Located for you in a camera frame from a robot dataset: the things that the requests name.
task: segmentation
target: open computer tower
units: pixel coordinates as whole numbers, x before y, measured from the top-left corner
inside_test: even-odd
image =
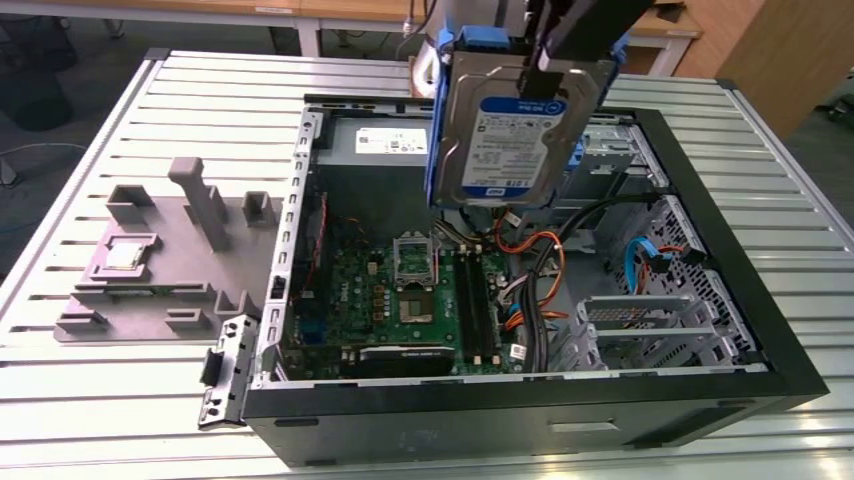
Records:
[[[424,200],[431,111],[307,97],[263,316],[223,325],[201,428],[248,424],[292,466],[543,455],[678,446],[826,393],[656,111],[596,114],[546,208],[462,214]],[[626,194],[651,200],[563,243],[531,372],[531,257],[495,226],[512,245]],[[643,241],[660,252],[627,253]]]

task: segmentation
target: slotted aluminum table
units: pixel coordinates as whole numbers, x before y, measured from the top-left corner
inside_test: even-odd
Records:
[[[61,346],[53,322],[107,225],[113,185],[177,194],[165,177],[171,158],[193,156],[205,160],[207,182],[223,196],[284,195],[303,94],[405,96],[407,76],[404,63],[331,58],[172,52],[143,62],[0,289],[1,478],[287,473],[248,429],[196,431],[205,344]],[[312,475],[435,478],[443,467],[444,478],[854,476],[851,231],[738,92],[710,80],[623,76],[607,105],[663,112],[830,395],[678,449]]]

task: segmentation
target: hard drive label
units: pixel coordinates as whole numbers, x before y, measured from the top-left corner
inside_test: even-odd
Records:
[[[356,132],[356,153],[427,153],[427,130],[423,128],[360,128]]]
[[[542,137],[560,123],[566,108],[558,100],[483,99],[462,182],[470,195],[515,197],[535,184],[548,153]]]

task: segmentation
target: blue cable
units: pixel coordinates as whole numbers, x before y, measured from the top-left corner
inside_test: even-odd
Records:
[[[650,257],[658,257],[663,255],[664,257],[671,254],[662,254],[655,248],[655,245],[646,237],[635,237],[628,241],[628,245],[626,245],[626,257],[623,259],[623,271],[626,272],[626,283],[628,284],[628,292],[634,293],[636,288],[638,275],[635,274],[635,248],[640,246]]]

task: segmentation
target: ram slot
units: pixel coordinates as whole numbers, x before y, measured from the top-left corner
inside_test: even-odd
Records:
[[[463,358],[471,361],[479,354],[476,321],[472,311],[468,279],[468,256],[453,255],[453,284],[456,286],[456,316],[463,336]]]
[[[478,331],[478,343],[480,345],[480,356],[490,361],[495,352],[495,327],[492,325],[492,315],[490,314],[488,288],[486,285],[486,274],[480,255],[468,257],[468,287],[471,310],[475,318]]]

